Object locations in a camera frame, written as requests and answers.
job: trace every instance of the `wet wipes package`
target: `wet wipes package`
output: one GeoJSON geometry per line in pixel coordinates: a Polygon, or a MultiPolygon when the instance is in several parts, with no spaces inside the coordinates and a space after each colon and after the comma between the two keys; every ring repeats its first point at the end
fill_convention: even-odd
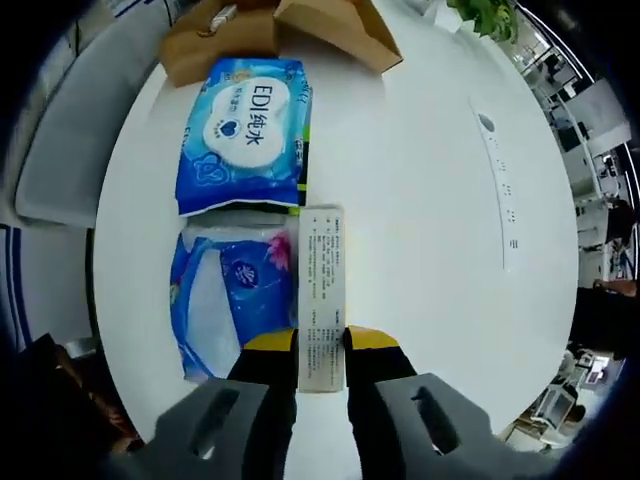
{"type": "Polygon", "coordinates": [[[226,378],[242,345],[294,326],[283,228],[187,227],[171,266],[171,324],[185,378],[226,378]]]}
{"type": "Polygon", "coordinates": [[[297,206],[310,115],[311,88],[299,61],[218,61],[185,129],[180,215],[233,202],[297,206]]]}

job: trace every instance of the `pink flower print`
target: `pink flower print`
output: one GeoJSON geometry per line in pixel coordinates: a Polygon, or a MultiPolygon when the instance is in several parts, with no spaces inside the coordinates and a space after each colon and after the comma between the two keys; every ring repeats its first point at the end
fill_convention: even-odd
{"type": "Polygon", "coordinates": [[[289,257],[291,256],[291,245],[289,237],[285,232],[280,232],[269,240],[269,260],[278,270],[289,271],[289,257]]]}

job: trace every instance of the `green leaves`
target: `green leaves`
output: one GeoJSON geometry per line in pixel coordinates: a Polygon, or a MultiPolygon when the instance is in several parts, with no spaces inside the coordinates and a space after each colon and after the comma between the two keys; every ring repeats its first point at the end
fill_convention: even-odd
{"type": "Polygon", "coordinates": [[[462,20],[473,20],[473,31],[480,36],[514,43],[518,38],[515,11],[508,0],[447,0],[447,5],[455,8],[462,20]]]}

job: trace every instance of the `blue tissue package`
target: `blue tissue package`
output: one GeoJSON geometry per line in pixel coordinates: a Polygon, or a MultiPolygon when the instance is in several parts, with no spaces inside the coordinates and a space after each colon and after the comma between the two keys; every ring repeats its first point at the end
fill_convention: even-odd
{"type": "Polygon", "coordinates": [[[233,241],[180,235],[171,266],[171,324],[187,380],[226,378],[243,345],[294,325],[290,255],[284,231],[233,241]]]}
{"type": "Polygon", "coordinates": [[[180,215],[232,202],[297,206],[311,96],[297,60],[218,61],[185,129],[180,215]]]}

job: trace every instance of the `white round table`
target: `white round table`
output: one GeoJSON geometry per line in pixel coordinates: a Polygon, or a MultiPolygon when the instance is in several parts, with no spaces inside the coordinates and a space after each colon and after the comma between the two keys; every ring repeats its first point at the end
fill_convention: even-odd
{"type": "MultiPolygon", "coordinates": [[[[489,39],[451,35],[396,1],[376,2],[405,61],[382,77],[311,38],[283,56],[314,88],[308,204],[339,203],[347,229],[347,322],[394,336],[504,429],[554,376],[578,278],[576,219],[543,112],[489,39]],[[503,268],[501,220],[470,102],[490,115],[518,205],[517,268],[503,268]]],[[[104,181],[94,247],[98,324],[136,428],[194,387],[169,318],[178,233],[174,186],[199,85],[158,66],[122,128],[104,181]]],[[[298,394],[288,478],[360,478],[347,390],[298,394]]]]}

